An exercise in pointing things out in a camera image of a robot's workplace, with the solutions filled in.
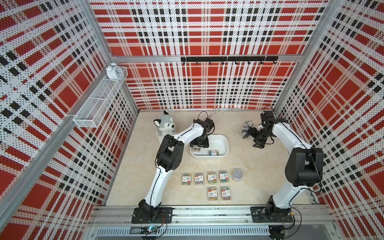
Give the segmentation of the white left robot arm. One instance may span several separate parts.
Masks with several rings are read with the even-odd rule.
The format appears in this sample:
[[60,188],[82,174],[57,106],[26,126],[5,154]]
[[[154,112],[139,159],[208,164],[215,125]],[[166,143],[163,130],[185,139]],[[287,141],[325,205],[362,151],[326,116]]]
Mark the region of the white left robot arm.
[[156,175],[146,197],[139,202],[139,209],[153,222],[158,215],[162,195],[167,182],[182,162],[185,145],[192,144],[208,148],[208,136],[214,132],[215,124],[210,118],[196,119],[192,125],[174,136],[166,135],[156,154]]

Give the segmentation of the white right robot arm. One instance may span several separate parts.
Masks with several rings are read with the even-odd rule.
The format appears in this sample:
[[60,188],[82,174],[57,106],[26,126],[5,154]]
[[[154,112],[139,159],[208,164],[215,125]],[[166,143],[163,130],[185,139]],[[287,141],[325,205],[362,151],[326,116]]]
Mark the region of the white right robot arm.
[[300,138],[281,118],[267,118],[257,127],[244,128],[243,138],[252,137],[254,148],[263,149],[267,139],[279,139],[290,153],[285,167],[286,181],[279,191],[270,196],[265,215],[287,214],[291,203],[302,192],[320,184],[323,175],[324,153],[319,148],[313,148]]

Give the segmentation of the round clear clip tub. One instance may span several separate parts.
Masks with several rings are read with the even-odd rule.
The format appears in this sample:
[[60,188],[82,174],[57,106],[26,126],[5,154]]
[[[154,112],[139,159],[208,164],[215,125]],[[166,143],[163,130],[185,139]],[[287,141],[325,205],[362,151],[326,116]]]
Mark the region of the round clear clip tub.
[[240,169],[234,169],[234,170],[232,171],[232,180],[233,180],[234,182],[240,182],[240,181],[243,179],[243,177],[244,177],[244,173],[243,173],[242,170],[240,170]]

